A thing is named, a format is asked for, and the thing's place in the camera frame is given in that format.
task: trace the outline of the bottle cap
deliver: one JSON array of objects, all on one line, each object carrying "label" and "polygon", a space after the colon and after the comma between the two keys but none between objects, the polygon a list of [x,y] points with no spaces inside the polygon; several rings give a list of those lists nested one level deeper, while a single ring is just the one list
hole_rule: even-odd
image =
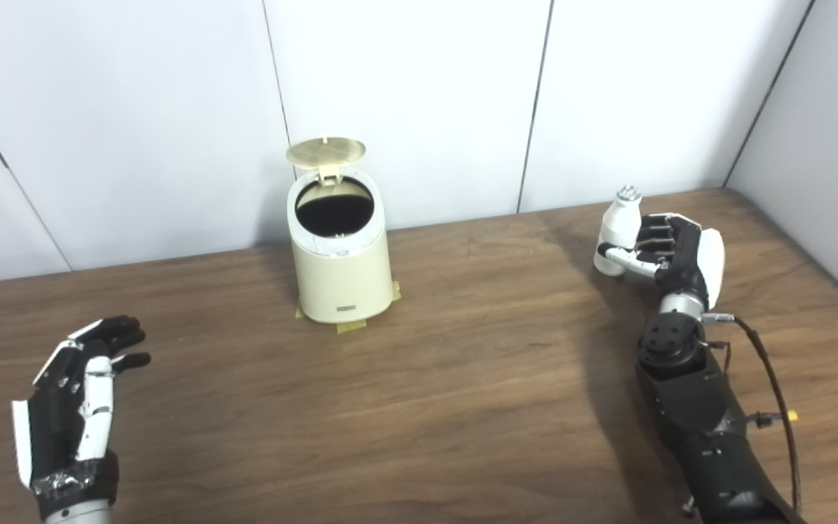
[{"label": "bottle cap", "polygon": [[641,198],[642,194],[639,193],[639,189],[636,189],[636,186],[623,186],[623,188],[616,193],[616,199],[623,200],[623,202],[635,202]]}]

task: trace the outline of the open lid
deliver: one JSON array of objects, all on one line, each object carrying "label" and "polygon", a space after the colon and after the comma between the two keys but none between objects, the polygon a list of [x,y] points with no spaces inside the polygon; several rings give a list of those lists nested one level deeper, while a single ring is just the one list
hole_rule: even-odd
[{"label": "open lid", "polygon": [[334,186],[342,181],[340,167],[358,162],[366,151],[363,143],[352,138],[324,136],[287,149],[287,159],[294,166],[319,171],[319,183]]}]

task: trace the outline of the black cable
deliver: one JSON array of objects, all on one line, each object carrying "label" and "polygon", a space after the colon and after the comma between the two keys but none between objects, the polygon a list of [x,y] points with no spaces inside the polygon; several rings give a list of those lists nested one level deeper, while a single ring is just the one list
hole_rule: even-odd
[{"label": "black cable", "polygon": [[749,327],[741,318],[736,317],[735,323],[746,332],[746,336],[752,342],[755,352],[762,359],[762,364],[765,364],[765,372],[768,374],[768,381],[771,382],[771,389],[775,392],[775,400],[778,401],[778,409],[781,411],[781,421],[784,424],[785,438],[788,440],[788,456],[791,459],[791,497],[794,499],[794,513],[801,514],[801,466],[797,458],[797,445],[794,443],[794,426],[791,425],[791,416],[788,414],[788,403],[784,400],[784,394],[781,392],[781,385],[778,383],[778,376],[775,375],[775,368],[772,368],[771,361],[768,358],[768,351],[765,345],[762,344],[762,339],[759,333]]}]

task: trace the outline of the trash can lid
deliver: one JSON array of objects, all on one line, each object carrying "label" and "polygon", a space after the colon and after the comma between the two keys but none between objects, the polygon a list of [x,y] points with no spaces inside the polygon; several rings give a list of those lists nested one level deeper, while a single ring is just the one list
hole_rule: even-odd
[{"label": "trash can lid", "polygon": [[320,170],[323,166],[346,166],[356,162],[364,156],[366,150],[358,140],[326,136],[290,147],[287,149],[287,159],[298,168]]}]

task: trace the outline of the wall seam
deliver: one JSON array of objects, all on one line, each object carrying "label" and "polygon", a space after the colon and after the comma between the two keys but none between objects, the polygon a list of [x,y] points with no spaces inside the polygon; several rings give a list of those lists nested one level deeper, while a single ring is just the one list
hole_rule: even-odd
[{"label": "wall seam", "polygon": [[555,10],[555,0],[548,3],[548,19],[545,23],[545,40],[542,42],[542,57],[538,64],[538,78],[535,80],[535,97],[532,99],[532,119],[529,121],[529,136],[526,138],[526,155],[522,160],[522,178],[519,179],[519,196],[516,198],[516,214],[522,209],[522,192],[526,186],[526,170],[529,169],[529,152],[532,149],[532,130],[535,129],[535,114],[538,112],[538,94],[542,89],[542,72],[545,70],[545,53],[548,50],[548,33],[551,31],[551,15]]},{"label": "wall seam", "polygon": [[[287,107],[286,104],[283,103],[283,87],[280,86],[280,73],[277,71],[276,68],[276,53],[274,51],[274,38],[270,32],[270,17],[267,16],[267,2],[266,0],[260,0],[260,7],[263,9],[263,26],[267,30],[267,44],[270,47],[270,63],[274,65],[274,79],[276,80],[276,95],[280,99],[280,113],[283,115],[283,132],[286,133],[287,136],[287,148],[290,148],[292,143],[290,142],[290,123],[287,120]],[[296,172],[296,166],[292,166],[293,169],[293,178],[299,178],[299,173]]]},{"label": "wall seam", "polygon": [[749,125],[749,130],[746,132],[746,137],[742,139],[742,144],[739,146],[739,150],[735,152],[735,158],[733,159],[732,165],[729,166],[729,172],[726,172],[726,178],[722,181],[722,186],[728,185],[729,178],[733,176],[733,172],[735,170],[736,164],[739,163],[739,159],[742,158],[742,152],[745,150],[746,146],[749,144],[749,138],[752,136],[752,132],[755,130],[755,125],[758,124],[759,118],[762,116],[762,111],[765,109],[765,104],[768,103],[768,97],[771,96],[772,91],[775,89],[775,84],[778,83],[779,77],[781,77],[781,70],[784,69],[786,63],[788,63],[788,56],[791,56],[791,50],[794,49],[794,44],[797,43],[797,39],[801,36],[801,30],[804,29],[804,23],[807,20],[807,16],[810,14],[810,10],[814,7],[815,0],[810,0],[810,3],[807,4],[807,9],[804,10],[804,16],[801,17],[801,23],[797,26],[797,31],[794,32],[794,38],[791,39],[791,43],[788,44],[788,49],[784,52],[784,57],[781,59],[781,63],[778,64],[778,70],[775,71],[775,77],[771,80],[771,85],[768,86],[768,91],[765,92],[765,98],[762,99],[762,103],[759,104],[759,110],[755,113],[755,117],[752,119],[751,125]]},{"label": "wall seam", "polygon": [[9,172],[9,176],[11,176],[12,181],[15,182],[15,185],[21,191],[21,196],[23,196],[24,200],[28,203],[28,207],[30,207],[32,213],[34,213],[34,217],[37,218],[37,222],[40,223],[41,228],[44,229],[44,233],[47,233],[47,238],[50,239],[50,242],[54,245],[54,249],[57,250],[59,253],[60,258],[63,259],[63,263],[66,264],[68,271],[74,271],[73,266],[70,265],[70,260],[66,258],[66,254],[63,252],[63,249],[60,249],[59,243],[57,243],[57,239],[54,238],[54,234],[50,231],[50,228],[47,228],[47,223],[44,222],[44,218],[41,216],[41,213],[37,211],[37,208],[34,207],[34,202],[30,196],[28,196],[28,192],[24,190],[24,186],[21,186],[21,182],[17,179],[14,170],[11,168],[9,162],[6,161],[4,158],[4,154],[2,153],[2,148],[0,147],[0,160],[2,162],[2,167]]}]

